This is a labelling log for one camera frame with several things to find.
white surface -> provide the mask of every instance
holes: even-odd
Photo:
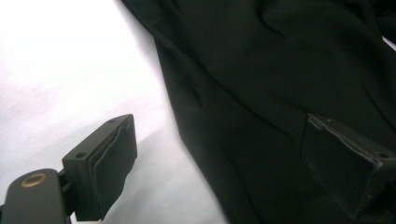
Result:
[[[152,37],[119,1],[0,1],[0,90],[0,203],[132,113],[138,158],[104,223],[226,223],[178,137]]]

white background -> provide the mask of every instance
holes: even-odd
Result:
[[[138,158],[104,223],[226,223],[178,137],[152,36],[119,1],[0,0],[0,203],[124,114]]]

black fabric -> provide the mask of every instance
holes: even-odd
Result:
[[[231,223],[359,223],[300,146],[312,113],[396,149],[393,1],[122,1],[154,36],[179,133]]]

black plastic part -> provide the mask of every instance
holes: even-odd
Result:
[[[134,117],[124,115],[104,123],[63,158],[65,176],[78,193],[78,221],[105,217],[136,157]]]
[[[61,185],[55,170],[33,171],[8,188],[2,224],[67,224]]]
[[[394,152],[336,120],[308,115],[301,153],[314,178],[350,217],[383,220],[389,205],[378,198],[387,197],[384,189],[396,178]]]

brass grommet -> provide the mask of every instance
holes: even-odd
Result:
[[[35,175],[29,175],[26,177],[24,180],[21,182],[21,186],[23,188],[31,188],[36,185],[39,185],[44,182],[44,180],[47,178],[46,174],[35,174]]]

